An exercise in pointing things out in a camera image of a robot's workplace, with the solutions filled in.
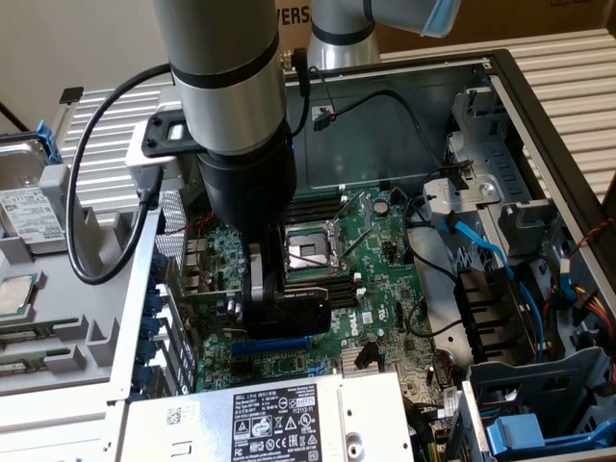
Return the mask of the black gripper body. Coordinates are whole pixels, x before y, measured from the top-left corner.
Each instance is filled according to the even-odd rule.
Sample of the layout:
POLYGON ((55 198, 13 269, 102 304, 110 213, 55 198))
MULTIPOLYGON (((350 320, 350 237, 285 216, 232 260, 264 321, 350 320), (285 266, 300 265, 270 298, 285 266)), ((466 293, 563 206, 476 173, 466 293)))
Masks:
POLYGON ((238 156, 196 155, 215 215, 250 242, 262 241, 296 189, 293 137, 281 123, 259 148, 238 156))

